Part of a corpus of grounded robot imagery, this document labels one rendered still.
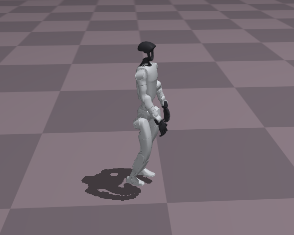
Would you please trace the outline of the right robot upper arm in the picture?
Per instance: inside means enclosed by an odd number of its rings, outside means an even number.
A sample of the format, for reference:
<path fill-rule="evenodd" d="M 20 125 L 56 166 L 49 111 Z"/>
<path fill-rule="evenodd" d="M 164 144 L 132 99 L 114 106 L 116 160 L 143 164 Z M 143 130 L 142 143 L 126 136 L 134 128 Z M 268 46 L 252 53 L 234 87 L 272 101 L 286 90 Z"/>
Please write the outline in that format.
<path fill-rule="evenodd" d="M 147 74 L 145 70 L 138 70 L 135 74 L 136 81 L 138 83 L 139 93 L 140 93 L 140 99 L 144 103 L 144 97 L 147 95 Z"/>

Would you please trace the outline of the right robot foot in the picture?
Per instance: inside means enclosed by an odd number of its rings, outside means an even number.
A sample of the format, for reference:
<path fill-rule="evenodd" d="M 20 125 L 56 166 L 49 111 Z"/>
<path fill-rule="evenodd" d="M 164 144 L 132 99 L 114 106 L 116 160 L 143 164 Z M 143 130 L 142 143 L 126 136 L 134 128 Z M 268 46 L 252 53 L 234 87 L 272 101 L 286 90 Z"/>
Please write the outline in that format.
<path fill-rule="evenodd" d="M 133 185 L 136 185 L 136 186 L 143 186 L 145 184 L 144 181 L 141 181 L 137 177 L 134 177 L 134 178 L 130 179 L 129 176 L 127 176 L 126 182 L 130 183 L 130 184 L 133 184 Z"/>

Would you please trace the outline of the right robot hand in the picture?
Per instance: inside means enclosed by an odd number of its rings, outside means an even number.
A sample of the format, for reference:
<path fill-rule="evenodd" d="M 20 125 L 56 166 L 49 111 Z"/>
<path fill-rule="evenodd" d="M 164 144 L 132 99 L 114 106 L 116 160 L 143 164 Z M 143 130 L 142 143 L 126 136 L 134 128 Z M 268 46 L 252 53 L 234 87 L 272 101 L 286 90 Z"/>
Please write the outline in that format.
<path fill-rule="evenodd" d="M 166 128 L 167 124 L 164 123 L 163 120 L 161 120 L 159 123 L 156 119 L 154 121 L 159 126 L 159 131 L 161 133 L 160 137 L 163 136 L 167 131 L 167 128 Z"/>

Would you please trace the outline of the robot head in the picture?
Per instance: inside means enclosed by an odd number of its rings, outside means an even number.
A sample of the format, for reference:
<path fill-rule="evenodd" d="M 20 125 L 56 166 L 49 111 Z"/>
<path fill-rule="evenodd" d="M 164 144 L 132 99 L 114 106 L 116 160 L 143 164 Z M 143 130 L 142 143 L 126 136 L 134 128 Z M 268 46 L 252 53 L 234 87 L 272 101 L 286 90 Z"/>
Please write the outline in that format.
<path fill-rule="evenodd" d="M 148 63 L 148 65 L 145 66 L 152 66 L 152 64 L 149 61 L 152 61 L 154 58 L 154 53 L 153 50 L 156 47 L 155 44 L 151 43 L 151 42 L 142 42 L 139 44 L 138 46 L 138 51 L 143 51 L 144 53 L 147 53 L 146 58 L 143 59 L 142 63 L 139 66 L 144 66 L 145 63 Z M 151 56 L 150 56 L 150 52 L 151 52 Z"/>

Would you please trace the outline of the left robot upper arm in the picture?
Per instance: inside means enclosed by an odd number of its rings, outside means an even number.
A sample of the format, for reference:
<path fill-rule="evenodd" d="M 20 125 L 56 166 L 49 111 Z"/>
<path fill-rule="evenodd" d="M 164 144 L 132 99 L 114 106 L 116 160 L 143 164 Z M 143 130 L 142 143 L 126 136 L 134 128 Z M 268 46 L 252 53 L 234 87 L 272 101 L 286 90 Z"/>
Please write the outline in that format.
<path fill-rule="evenodd" d="M 157 63 L 154 63 L 156 65 L 156 68 L 158 69 L 158 65 Z M 157 80 L 157 87 L 156 90 L 159 89 L 161 87 L 161 83 Z"/>

